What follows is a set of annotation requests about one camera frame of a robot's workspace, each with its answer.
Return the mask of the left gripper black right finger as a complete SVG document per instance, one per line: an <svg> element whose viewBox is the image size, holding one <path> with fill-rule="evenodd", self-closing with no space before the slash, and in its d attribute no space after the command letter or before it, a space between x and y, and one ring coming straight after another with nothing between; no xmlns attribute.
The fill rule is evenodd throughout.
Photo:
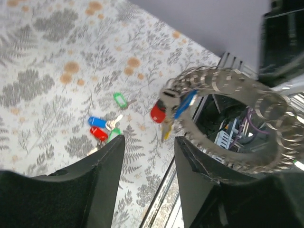
<svg viewBox="0 0 304 228"><path fill-rule="evenodd" d="M256 179L209 157L185 137L175 138L174 153L185 227L303 227L303 172Z"/></svg>

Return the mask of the blue tag key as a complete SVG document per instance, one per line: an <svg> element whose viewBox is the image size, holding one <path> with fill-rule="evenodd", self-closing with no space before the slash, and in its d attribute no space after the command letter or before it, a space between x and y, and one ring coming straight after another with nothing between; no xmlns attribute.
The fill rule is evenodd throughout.
<svg viewBox="0 0 304 228"><path fill-rule="evenodd" d="M186 111L191 105L193 105L196 97L197 97L197 90L193 90L182 95L181 103L174 114L174 119L178 119L184 111Z"/></svg>
<svg viewBox="0 0 304 228"><path fill-rule="evenodd" d="M105 120L94 116L89 117L88 122L91 126L106 128L111 131L116 127L116 124L123 118L123 115L118 115L115 119Z"/></svg>

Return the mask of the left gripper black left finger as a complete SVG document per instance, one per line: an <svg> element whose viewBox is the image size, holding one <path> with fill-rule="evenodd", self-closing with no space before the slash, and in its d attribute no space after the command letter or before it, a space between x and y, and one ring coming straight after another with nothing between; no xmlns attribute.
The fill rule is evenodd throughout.
<svg viewBox="0 0 304 228"><path fill-rule="evenodd" d="M124 159L125 137L50 175L0 173L3 228L109 228Z"/></svg>

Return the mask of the green tag key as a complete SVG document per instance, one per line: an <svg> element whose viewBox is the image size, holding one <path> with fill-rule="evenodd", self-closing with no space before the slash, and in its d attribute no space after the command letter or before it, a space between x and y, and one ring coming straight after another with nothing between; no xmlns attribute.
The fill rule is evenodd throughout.
<svg viewBox="0 0 304 228"><path fill-rule="evenodd" d="M121 134L121 131L119 130L119 128L114 128L109 136L108 136L108 139L107 139L107 143L109 143L112 139L114 139L116 136L120 135Z"/></svg>
<svg viewBox="0 0 304 228"><path fill-rule="evenodd" d="M113 98L115 100L115 102L117 103L117 105L122 109L122 110L126 110L128 109L128 107L135 103L137 100L136 99L133 99L131 101L127 101L125 99L125 97L123 96L123 94L119 93L119 92L116 92L113 94Z"/></svg>

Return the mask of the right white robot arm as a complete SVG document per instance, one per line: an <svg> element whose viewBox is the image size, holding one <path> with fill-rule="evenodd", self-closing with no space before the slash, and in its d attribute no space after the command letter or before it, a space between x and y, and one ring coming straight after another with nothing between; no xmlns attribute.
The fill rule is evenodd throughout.
<svg viewBox="0 0 304 228"><path fill-rule="evenodd" d="M262 17L258 80L275 87L304 74L304 2L270 2Z"/></svg>

